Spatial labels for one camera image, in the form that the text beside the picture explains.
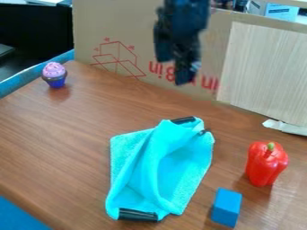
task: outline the black handle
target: black handle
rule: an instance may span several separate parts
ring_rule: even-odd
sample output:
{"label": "black handle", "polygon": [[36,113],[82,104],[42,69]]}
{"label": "black handle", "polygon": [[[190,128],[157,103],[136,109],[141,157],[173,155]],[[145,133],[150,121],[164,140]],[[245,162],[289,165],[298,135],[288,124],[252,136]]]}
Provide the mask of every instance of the black handle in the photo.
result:
{"label": "black handle", "polygon": [[171,122],[180,125],[187,122],[193,122],[195,120],[196,119],[194,117],[186,117],[186,118],[172,119]]}
{"label": "black handle", "polygon": [[133,220],[133,221],[150,221],[158,222],[158,216],[153,212],[141,212],[133,209],[120,208],[120,220]]}

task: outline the red bell pepper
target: red bell pepper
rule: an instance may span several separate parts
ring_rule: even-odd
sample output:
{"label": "red bell pepper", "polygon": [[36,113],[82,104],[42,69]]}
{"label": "red bell pepper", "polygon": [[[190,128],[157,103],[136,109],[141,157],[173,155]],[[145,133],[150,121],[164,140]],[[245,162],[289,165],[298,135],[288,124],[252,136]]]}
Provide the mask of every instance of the red bell pepper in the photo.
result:
{"label": "red bell pepper", "polygon": [[277,142],[254,142],[250,145],[246,174],[258,187],[273,184],[288,165],[288,155]]}

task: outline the wooden tabletop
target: wooden tabletop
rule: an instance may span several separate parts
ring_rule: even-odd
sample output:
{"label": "wooden tabletop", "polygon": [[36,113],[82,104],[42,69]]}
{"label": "wooden tabletop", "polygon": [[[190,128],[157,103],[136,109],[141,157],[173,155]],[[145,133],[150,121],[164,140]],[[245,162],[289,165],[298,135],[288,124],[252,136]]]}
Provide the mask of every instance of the wooden tabletop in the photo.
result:
{"label": "wooden tabletop", "polygon": [[[0,101],[0,192],[55,229],[225,229],[208,217],[218,187],[243,195],[236,229],[307,228],[307,141],[263,128],[263,116],[217,102],[66,64],[65,88],[41,79]],[[190,115],[213,130],[214,161],[181,217],[161,223],[113,221],[104,210],[110,189],[110,138]],[[275,140],[290,157],[273,187],[243,175],[255,140]]]}

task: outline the wood panel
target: wood panel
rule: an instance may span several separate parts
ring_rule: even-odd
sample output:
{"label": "wood panel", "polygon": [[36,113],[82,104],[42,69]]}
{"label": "wood panel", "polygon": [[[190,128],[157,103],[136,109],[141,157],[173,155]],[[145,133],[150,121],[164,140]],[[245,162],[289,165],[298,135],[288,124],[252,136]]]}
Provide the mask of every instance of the wood panel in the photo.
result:
{"label": "wood panel", "polygon": [[217,100],[307,126],[307,35],[235,22]]}
{"label": "wood panel", "polygon": [[[218,187],[243,195],[236,229],[306,229],[307,142],[263,128],[266,118],[201,102],[76,62],[65,88],[37,79],[0,101],[0,194],[54,229],[225,229],[208,215]],[[113,221],[110,138],[150,128],[161,119],[195,115],[215,135],[214,161],[181,217],[161,223]],[[251,141],[281,143],[290,165],[273,187],[255,188],[243,175]]]}

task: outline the cupcake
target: cupcake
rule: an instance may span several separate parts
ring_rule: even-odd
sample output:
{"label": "cupcake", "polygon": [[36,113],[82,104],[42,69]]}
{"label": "cupcake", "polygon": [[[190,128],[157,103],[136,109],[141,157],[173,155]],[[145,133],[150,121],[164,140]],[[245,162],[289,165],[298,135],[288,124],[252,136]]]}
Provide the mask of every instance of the cupcake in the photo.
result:
{"label": "cupcake", "polygon": [[65,68],[57,62],[49,62],[43,69],[44,79],[52,88],[61,88],[65,84],[67,72]]}

